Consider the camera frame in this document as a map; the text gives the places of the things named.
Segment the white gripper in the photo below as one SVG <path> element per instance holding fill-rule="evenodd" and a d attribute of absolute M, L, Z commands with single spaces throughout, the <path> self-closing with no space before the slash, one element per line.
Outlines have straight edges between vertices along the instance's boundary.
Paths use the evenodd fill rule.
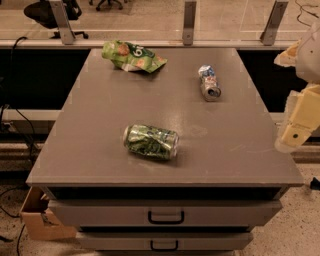
<path fill-rule="evenodd" d="M 294 67 L 296 75 L 308 84 L 301 92 L 291 91 L 284 120 L 277 133 L 275 148 L 291 153 L 320 126 L 320 22 L 311 25 L 301 42 L 296 41 L 274 59 L 282 67 Z"/>

